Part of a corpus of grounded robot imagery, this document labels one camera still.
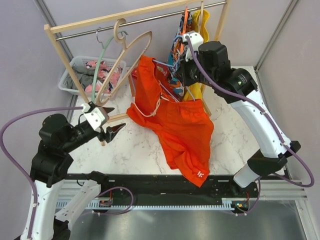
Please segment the blue wire hanger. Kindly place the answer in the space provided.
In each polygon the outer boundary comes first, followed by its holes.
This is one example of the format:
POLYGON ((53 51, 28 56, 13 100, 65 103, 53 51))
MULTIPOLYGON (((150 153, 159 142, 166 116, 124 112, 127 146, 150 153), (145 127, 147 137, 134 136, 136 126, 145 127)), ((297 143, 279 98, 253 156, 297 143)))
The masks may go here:
MULTIPOLYGON (((183 42, 182 40, 183 40, 183 36, 182 36, 182 35, 177 35, 177 36, 174 38, 173 42, 174 42, 174 43, 175 43, 175 42, 181 42, 181 43, 182 43, 182 42, 183 42)), ((175 73, 175 72, 178 70, 178 67, 179 67, 179 64, 180 64, 180 56, 177 57, 177 60, 176 60, 176 62, 175 62, 174 64, 167 64, 167 63, 158 61, 158 60, 156 60, 156 59, 153 59, 152 61, 153 61, 154 63, 157 63, 157 64, 159 64, 159 65, 162 65, 162 66, 167 67, 168 70, 173 69, 173 72, 175 73)), ((169 91, 167 88, 164 87, 164 85, 163 85, 162 83, 161 83, 160 85, 163 86, 163 88, 171 95, 171 97, 172 97, 176 102, 179 101, 179 100, 177 99, 178 95, 174 92, 174 90, 169 91)), ((186 89, 187 89, 187 92, 188 92, 188 93, 190 94, 190 96, 192 97, 192 100, 195 101, 196 99, 195 99, 194 95, 191 93, 190 88, 187 87, 186 89)))

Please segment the orange shorts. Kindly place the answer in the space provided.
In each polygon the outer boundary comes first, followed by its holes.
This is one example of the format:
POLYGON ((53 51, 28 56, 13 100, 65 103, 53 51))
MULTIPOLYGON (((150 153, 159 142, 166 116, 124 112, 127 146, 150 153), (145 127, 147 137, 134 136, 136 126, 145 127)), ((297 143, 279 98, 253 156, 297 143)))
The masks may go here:
POLYGON ((164 87, 163 73, 153 58, 143 55, 137 66, 135 96, 126 113, 158 137, 166 162, 192 184, 207 179, 214 124, 200 99, 175 101, 164 87))

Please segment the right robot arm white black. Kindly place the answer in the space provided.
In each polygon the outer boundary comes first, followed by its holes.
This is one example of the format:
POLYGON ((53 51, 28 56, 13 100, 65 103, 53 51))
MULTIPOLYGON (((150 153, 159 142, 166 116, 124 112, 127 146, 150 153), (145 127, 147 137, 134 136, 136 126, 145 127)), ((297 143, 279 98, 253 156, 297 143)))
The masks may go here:
POLYGON ((182 44, 185 51, 175 77, 185 87, 201 83, 213 88, 242 117, 259 145, 229 184, 230 193, 240 197, 253 181, 281 170, 301 145, 290 140, 274 122, 252 75, 244 68, 231 67, 225 45, 219 41, 198 44, 189 40, 182 44))

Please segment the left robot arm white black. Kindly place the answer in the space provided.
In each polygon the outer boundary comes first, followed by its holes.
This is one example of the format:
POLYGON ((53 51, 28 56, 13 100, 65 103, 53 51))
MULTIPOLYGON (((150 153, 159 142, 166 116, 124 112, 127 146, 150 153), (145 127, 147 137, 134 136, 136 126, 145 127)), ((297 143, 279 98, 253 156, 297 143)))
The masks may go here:
POLYGON ((39 130, 41 141, 31 161, 30 178, 36 193, 31 203, 21 240, 67 240, 77 219, 87 205, 97 196, 110 191, 107 175, 93 171, 85 176, 81 189, 60 211, 56 211, 59 193, 73 163, 70 153, 90 140, 97 138, 110 143, 125 126, 121 123, 103 128, 110 119, 112 107, 85 105, 85 120, 71 125, 67 118, 55 113, 48 116, 39 130))

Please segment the yellow shorts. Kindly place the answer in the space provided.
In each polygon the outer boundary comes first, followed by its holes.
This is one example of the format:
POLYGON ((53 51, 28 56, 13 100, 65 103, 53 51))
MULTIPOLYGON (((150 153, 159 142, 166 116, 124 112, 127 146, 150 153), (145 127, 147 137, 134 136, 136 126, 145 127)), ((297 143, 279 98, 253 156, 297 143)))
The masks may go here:
MULTIPOLYGON (((195 11, 192 15, 192 21, 191 21, 191 30, 192 31, 198 32, 199 15, 200 15, 200 10, 195 11)), ((206 23, 209 20, 209 18, 210 18, 210 13, 204 9, 203 10, 202 26, 201 26, 201 31, 200 31, 200 35, 203 37, 204 43, 208 42, 210 39, 208 30, 206 28, 206 23)), ((204 85, 202 85, 200 83, 194 83, 193 85, 189 86, 189 89, 190 89, 191 93, 193 94, 193 96, 195 97, 195 99, 202 99, 203 98, 203 88, 204 88, 204 85)), ((185 90, 186 90, 186 92, 183 96, 182 101, 183 102, 192 101, 193 99, 192 99, 191 95, 188 93, 187 89, 185 89, 185 90)))

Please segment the colourful patterned shorts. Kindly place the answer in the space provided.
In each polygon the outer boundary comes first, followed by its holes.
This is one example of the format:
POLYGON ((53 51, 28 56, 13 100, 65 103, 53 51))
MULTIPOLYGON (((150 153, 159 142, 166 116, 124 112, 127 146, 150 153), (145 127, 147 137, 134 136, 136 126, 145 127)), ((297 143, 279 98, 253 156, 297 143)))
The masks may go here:
MULTIPOLYGON (((178 27, 176 36, 181 35, 183 21, 184 21, 184 13, 182 14, 182 16, 180 18, 180 23, 179 23, 179 27, 178 27)), ((192 23, 192 15, 188 12, 188 21, 187 21, 186 32, 189 32, 191 30, 191 23, 192 23)), ((178 41, 174 42, 173 41, 172 46, 171 46, 171 50, 170 50, 170 53, 168 56, 167 63, 169 65, 173 65, 176 62, 176 60, 178 59, 178 56, 181 56, 181 54, 184 51, 185 50, 184 50, 183 42, 178 42, 178 41)), ((168 77, 168 83, 169 83, 170 87, 172 88, 172 90, 174 90, 174 92, 178 95, 177 96, 178 99, 181 100, 185 94, 185 89, 184 89, 183 85, 180 83, 180 81, 177 80, 176 78, 174 78, 174 70, 171 68, 169 70, 169 72, 170 72, 170 75, 168 77)))

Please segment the orange plastic hanger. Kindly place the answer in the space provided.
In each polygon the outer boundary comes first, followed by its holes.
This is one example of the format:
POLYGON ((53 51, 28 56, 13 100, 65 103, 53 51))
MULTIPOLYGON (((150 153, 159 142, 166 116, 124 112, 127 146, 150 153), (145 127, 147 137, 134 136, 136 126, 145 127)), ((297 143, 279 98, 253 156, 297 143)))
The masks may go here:
POLYGON ((181 36, 183 36, 187 32, 187 24, 188 24, 188 7, 185 7, 185 11, 183 14, 183 25, 181 30, 181 36))

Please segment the mint green plastic hanger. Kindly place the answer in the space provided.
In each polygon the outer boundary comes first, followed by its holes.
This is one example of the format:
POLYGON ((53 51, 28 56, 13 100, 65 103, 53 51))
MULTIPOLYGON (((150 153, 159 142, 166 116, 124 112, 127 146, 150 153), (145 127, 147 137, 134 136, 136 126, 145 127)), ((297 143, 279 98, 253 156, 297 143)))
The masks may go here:
POLYGON ((104 55, 110 43, 115 39, 111 36, 105 43, 99 41, 98 34, 96 39, 102 45, 102 51, 99 58, 93 62, 94 76, 91 86, 91 100, 96 103, 98 93, 102 90, 102 96, 110 97, 116 92, 116 87, 122 82, 122 78, 126 73, 127 64, 117 59, 105 60, 104 55))

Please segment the wooden hanger with yellow shorts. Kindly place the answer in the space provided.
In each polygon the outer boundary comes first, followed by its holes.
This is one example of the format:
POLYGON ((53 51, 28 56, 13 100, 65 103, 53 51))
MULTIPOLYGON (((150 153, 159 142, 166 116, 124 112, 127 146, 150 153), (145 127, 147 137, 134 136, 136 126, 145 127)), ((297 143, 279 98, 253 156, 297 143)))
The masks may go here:
POLYGON ((201 27, 202 27, 202 22, 203 22, 203 13, 204 13, 204 2, 201 1, 200 3, 200 14, 198 18, 198 33, 201 33, 201 27))

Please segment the white plastic laundry basket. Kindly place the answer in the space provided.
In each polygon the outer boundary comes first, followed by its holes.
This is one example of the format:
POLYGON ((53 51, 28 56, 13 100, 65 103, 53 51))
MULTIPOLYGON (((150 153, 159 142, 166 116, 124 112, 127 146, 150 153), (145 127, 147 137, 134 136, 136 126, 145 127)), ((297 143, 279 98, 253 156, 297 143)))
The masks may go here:
MULTIPOLYGON (((92 57, 92 56, 75 56, 69 64, 70 64, 71 68, 74 66, 81 66, 81 67, 86 67, 87 69, 95 70, 95 68, 93 67, 93 63, 97 59, 98 59, 97 57, 92 57)), ((60 90, 67 91, 73 95, 80 94, 76 84, 74 83, 73 79, 71 78, 71 76, 69 75, 69 72, 67 70, 64 71, 64 73, 59 81, 58 87, 60 90)), ((91 84, 83 90, 87 96, 91 97, 91 90, 92 90, 91 84)))

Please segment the large red book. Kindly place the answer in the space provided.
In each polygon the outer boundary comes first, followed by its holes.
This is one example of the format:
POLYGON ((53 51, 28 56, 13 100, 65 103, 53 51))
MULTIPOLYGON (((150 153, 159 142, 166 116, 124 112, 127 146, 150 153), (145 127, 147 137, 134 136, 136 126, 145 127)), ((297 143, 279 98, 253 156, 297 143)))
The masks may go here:
POLYGON ((137 82, 137 77, 138 77, 138 68, 135 67, 132 72, 128 76, 129 80, 129 85, 130 85, 130 91, 132 97, 136 96, 136 82, 137 82))

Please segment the grey garment in basket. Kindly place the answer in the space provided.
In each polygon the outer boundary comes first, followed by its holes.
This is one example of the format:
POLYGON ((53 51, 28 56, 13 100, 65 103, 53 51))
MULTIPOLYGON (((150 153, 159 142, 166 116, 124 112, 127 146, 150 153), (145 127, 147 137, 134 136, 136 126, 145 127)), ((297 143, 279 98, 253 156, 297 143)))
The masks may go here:
POLYGON ((95 73, 94 69, 88 69, 84 66, 73 66, 72 69, 83 89, 93 83, 95 73))

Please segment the metal hanging rail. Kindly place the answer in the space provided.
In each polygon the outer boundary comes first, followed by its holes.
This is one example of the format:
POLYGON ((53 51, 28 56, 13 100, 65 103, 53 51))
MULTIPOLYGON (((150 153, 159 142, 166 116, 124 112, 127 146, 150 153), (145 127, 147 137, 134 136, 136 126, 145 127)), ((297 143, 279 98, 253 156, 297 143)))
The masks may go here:
MULTIPOLYGON (((225 5, 226 3, 227 3, 226 0, 225 1, 220 1, 220 2, 216 2, 216 3, 211 3, 211 4, 204 5, 203 8, 204 9, 208 9, 208 8, 218 7, 218 6, 225 5)), ((147 18, 143 18, 143 19, 139 19, 139 20, 129 21, 129 22, 120 24, 119 27, 120 28, 121 27, 128 27, 128 26, 142 24, 142 23, 146 23, 146 22, 151 22, 151 21, 155 21, 155 20, 159 20, 159 19, 178 16, 178 15, 182 15, 184 12, 185 12, 185 10, 180 10, 180 11, 170 12, 170 13, 156 15, 156 16, 152 16, 152 17, 147 17, 147 18)), ((99 32, 105 32, 105 31, 109 31, 109 30, 113 30, 113 29, 114 29, 113 25, 112 26, 108 26, 108 27, 103 27, 103 28, 98 27, 97 29, 92 29, 92 30, 88 30, 88 31, 82 31, 82 32, 79 32, 79 33, 75 33, 75 34, 61 36, 61 37, 58 37, 56 39, 56 41, 60 42, 60 41, 73 39, 73 38, 78 38, 78 37, 87 36, 87 35, 92 35, 92 34, 96 34, 97 35, 99 32)))

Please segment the wooden clothes rack frame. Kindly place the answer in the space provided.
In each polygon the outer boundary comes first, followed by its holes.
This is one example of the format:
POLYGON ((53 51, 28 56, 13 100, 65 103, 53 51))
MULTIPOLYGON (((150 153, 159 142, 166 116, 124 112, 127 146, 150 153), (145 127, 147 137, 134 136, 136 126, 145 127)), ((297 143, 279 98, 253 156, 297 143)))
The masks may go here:
MULTIPOLYGON (((116 22, 114 24, 113 36, 115 37, 115 41, 122 45, 122 52, 120 53, 119 57, 117 58, 118 61, 121 61, 138 41, 147 37, 148 38, 147 45, 144 47, 140 56, 138 56, 138 58, 132 64, 131 68, 129 68, 129 70, 127 70, 126 74, 124 75, 124 80, 125 80, 126 78, 129 78, 130 73, 133 71, 134 67, 137 65, 141 56, 149 48, 151 41, 152 41, 152 37, 153 37, 152 32, 147 31, 147 32, 137 36, 130 44, 127 44, 126 38, 124 36, 122 36, 122 37, 118 36, 120 24, 126 23, 125 18, 148 14, 148 13, 153 13, 153 12, 171 9, 171 8, 180 7, 180 6, 187 6, 188 4, 193 4, 193 3, 198 3, 198 1, 197 0, 175 0, 175 1, 160 3, 160 4, 156 4, 156 5, 141 7, 141 8, 137 8, 137 9, 127 10, 127 11, 123 11, 123 12, 113 13, 110 15, 100 16, 100 17, 96 17, 96 18, 86 19, 86 20, 82 20, 82 21, 72 22, 72 23, 68 23, 68 24, 64 24, 64 25, 58 25, 58 26, 54 26, 54 27, 50 27, 48 24, 46 24, 44 26, 44 31, 46 32, 48 38, 50 39, 52 45, 54 46, 54 48, 56 50, 58 56, 60 57, 66 70, 68 71, 68 73, 71 76, 73 82, 75 83, 77 89, 79 90, 79 93, 80 93, 79 95, 84 99, 84 101, 86 103, 89 103, 89 99, 88 99, 87 95, 85 94, 85 91, 81 87, 80 82, 79 82, 78 78, 76 77, 76 74, 72 70, 70 62, 66 58, 66 55, 64 54, 58 41, 56 41, 56 39, 57 39, 56 34, 66 32, 66 31, 71 31, 74 29, 83 28, 83 27, 88 27, 88 26, 92 26, 92 25, 102 24, 105 22, 115 20, 116 22)), ((103 90, 101 89, 98 92, 97 96, 99 97, 99 99, 97 99, 96 102, 94 102, 96 105, 98 105, 100 107, 105 105, 109 101, 109 99, 113 96, 113 94, 112 94, 110 97, 106 97, 105 99, 101 100, 102 91, 103 90)))

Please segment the aluminium corner post left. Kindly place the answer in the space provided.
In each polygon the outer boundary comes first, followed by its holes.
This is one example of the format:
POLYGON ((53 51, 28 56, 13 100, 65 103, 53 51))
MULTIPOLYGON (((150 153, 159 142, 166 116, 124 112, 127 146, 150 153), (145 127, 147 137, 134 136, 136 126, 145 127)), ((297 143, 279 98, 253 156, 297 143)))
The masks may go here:
MULTIPOLYGON (((34 3, 36 4, 37 8, 40 10, 41 15, 45 19, 45 22, 49 24, 50 27, 55 27, 57 26, 57 22, 55 18, 53 17, 52 13, 50 12, 49 7, 46 4, 45 0, 34 0, 34 3)), ((73 54, 66 43, 65 40, 62 40, 58 43, 60 47, 62 48, 63 53, 65 54, 66 58, 70 62, 73 59, 73 54)), ((76 95, 71 95, 68 106, 69 107, 74 107, 77 102, 77 96, 76 95)))

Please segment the aluminium corner post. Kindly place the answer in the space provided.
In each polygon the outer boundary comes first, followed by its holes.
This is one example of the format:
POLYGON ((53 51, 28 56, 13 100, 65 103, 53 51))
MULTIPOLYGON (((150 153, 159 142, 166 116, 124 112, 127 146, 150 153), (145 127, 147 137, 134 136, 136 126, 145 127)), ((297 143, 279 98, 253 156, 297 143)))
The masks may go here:
MULTIPOLYGON (((41 15, 45 19, 45 22, 49 24, 50 27, 55 27, 57 26, 57 22, 55 18, 53 17, 52 13, 50 12, 49 7, 46 4, 45 0, 34 0, 34 3, 36 4, 37 8, 40 10, 41 15)), ((65 54, 66 58, 70 62, 73 59, 73 54, 66 43, 65 40, 62 40, 58 43, 60 47, 62 48, 63 53, 65 54)), ((76 95, 71 95, 68 106, 69 107, 74 107, 77 102, 77 96, 76 95)))
POLYGON ((291 0, 286 7, 282 17, 280 18, 277 26, 275 27, 270 39, 268 40, 261 56, 259 57, 256 65, 254 66, 254 70, 256 73, 259 72, 262 65, 264 64, 265 60, 267 59, 267 56, 269 55, 270 51, 272 50, 274 44, 280 37, 282 31, 284 30, 285 26, 287 25, 289 19, 291 18, 293 12, 295 11, 296 7, 300 3, 300 0, 291 0))

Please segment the aluminium corner post right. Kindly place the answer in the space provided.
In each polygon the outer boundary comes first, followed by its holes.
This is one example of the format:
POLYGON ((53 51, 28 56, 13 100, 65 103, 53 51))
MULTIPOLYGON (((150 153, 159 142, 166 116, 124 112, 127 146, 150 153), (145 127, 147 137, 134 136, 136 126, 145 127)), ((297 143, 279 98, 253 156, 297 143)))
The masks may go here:
POLYGON ((267 56, 269 55, 270 51, 272 50, 274 44, 280 37, 282 31, 284 30, 285 26, 287 25, 289 19, 291 18, 293 12, 295 11, 296 7, 300 3, 300 0, 291 0, 286 7, 282 17, 280 18, 277 26, 275 27, 270 39, 268 40, 261 56, 259 57, 256 65, 254 66, 254 70, 256 73, 259 72, 262 65, 264 64, 265 60, 267 59, 267 56))

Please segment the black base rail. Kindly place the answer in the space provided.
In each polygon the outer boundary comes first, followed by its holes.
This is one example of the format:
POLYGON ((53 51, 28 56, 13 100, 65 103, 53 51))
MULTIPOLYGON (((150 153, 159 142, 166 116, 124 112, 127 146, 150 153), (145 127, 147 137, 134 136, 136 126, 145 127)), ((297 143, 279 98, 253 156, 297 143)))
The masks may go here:
POLYGON ((116 205, 218 205, 223 199, 248 200, 258 196, 254 182, 239 187, 231 175, 210 175, 197 187, 182 175, 109 174, 102 190, 116 205))

